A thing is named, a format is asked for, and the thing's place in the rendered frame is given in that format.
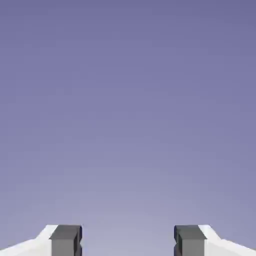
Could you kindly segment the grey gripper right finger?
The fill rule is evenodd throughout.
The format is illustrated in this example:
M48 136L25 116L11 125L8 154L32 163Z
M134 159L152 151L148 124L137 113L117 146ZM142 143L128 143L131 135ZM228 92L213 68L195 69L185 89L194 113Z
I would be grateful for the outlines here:
M256 249L222 239L208 224L175 225L173 256L256 256Z

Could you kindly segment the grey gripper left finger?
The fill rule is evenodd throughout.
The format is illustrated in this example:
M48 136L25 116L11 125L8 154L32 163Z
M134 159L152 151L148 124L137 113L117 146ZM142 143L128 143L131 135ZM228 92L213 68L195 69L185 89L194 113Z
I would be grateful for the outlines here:
M48 224L33 239L0 250L0 256L82 256L81 225Z

